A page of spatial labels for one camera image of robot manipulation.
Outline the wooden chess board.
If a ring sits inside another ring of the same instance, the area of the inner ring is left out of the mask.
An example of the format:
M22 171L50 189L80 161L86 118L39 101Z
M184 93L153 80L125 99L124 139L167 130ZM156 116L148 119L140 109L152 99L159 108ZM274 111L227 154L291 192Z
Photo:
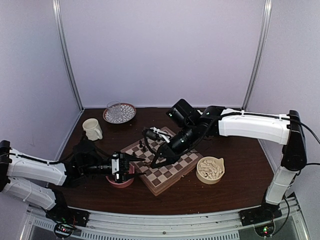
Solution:
M146 152L143 152L142 148L139 147L139 141L142 141L143 143L144 139L137 140L123 148L121 151L129 155L136 152L137 158L145 159L145 161L136 161L131 164L134 166L134 171L136 173L146 173L146 175L141 175L139 177L155 196L164 192L192 171L196 167L198 161L203 157L196 150L192 150L181 156L174 164L162 166L160 168L150 168L144 166L144 162L151 163L154 155L148 149Z

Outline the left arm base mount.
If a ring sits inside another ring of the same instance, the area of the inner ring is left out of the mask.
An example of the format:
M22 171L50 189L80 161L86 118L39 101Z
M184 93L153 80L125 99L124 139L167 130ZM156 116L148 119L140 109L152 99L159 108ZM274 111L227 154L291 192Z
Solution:
M45 216L55 223L53 233L59 239L70 237L77 227L86 227L90 216L86 210L70 208L62 204L56 204L50 210L44 208L43 210Z

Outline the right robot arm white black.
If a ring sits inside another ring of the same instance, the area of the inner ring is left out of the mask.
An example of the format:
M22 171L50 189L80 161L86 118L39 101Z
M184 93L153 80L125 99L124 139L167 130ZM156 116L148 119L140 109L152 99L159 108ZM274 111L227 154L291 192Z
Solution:
M289 114L263 114L210 105L201 111L180 99L166 115L181 129L175 136L156 127L143 130L144 140L163 141L154 152L150 164L153 169L176 163L204 137L245 137L282 145L280 165L256 210L261 221L276 212L296 175L307 165L305 135L295 110Z

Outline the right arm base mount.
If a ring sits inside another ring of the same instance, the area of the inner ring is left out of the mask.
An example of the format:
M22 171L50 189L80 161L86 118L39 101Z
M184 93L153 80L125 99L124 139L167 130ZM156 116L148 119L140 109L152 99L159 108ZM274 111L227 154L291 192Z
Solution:
M270 237L275 232L274 220L281 216L282 212L278 206L267 207L261 205L239 212L242 226L253 226L255 233L263 238Z

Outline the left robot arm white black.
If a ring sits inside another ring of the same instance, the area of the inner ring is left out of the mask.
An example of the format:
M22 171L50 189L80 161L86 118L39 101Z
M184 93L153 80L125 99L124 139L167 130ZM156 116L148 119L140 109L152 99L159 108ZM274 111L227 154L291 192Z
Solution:
M84 184L89 176L111 176L115 183L123 183L137 176L130 173L131 162L141 162L132 154L116 151L108 155L98 149L94 142L81 140L65 159L50 161L35 158L11 147L7 140L0 142L0 190L35 204L53 214L61 222L72 218L63 194L43 188L31 182L38 180L75 188Z

